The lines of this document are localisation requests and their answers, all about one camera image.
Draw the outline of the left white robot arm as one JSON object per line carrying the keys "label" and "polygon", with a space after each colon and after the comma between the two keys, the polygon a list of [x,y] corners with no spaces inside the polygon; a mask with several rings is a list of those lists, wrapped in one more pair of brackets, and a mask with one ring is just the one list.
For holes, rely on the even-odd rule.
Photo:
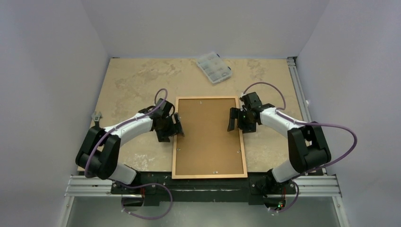
{"label": "left white robot arm", "polygon": [[139,172],[118,161],[120,148],[135,137],[154,131],[158,142],[170,142],[175,135],[184,135],[175,106],[159,99],[154,106],[140,110],[133,117],[114,126],[91,127],[76,156],[76,164],[87,178],[98,177],[122,183],[128,193],[140,190]]}

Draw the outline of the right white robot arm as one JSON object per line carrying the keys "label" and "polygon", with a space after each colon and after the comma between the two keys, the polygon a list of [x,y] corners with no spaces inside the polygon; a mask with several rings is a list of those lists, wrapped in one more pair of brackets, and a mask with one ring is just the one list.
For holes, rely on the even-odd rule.
{"label": "right white robot arm", "polygon": [[264,125],[288,140],[288,159],[271,169],[265,180],[270,192],[278,192],[285,181],[331,161],[331,152],[320,125],[298,121],[272,104],[263,104],[255,92],[239,99],[242,106],[229,110],[228,131],[238,128],[243,133],[252,133],[258,125]]}

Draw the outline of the clear plastic organizer box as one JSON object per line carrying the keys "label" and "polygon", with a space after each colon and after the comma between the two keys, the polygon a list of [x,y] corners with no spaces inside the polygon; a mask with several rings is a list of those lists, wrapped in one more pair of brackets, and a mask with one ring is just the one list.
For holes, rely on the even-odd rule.
{"label": "clear plastic organizer box", "polygon": [[215,52],[200,56],[196,63],[212,84],[223,82],[232,76],[231,68]]}

